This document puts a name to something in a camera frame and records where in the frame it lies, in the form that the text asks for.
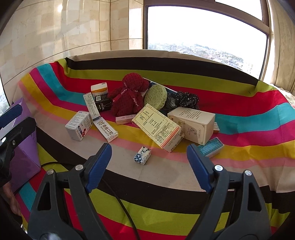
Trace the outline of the person's left hand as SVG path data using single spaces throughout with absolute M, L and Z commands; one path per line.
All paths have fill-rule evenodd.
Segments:
M 20 210 L 20 205 L 16 200 L 14 193 L 11 190 L 10 182 L 7 182 L 1 187 L 1 195 L 4 196 L 4 199 L 9 203 L 11 211 L 15 215 L 21 216 L 22 214 Z

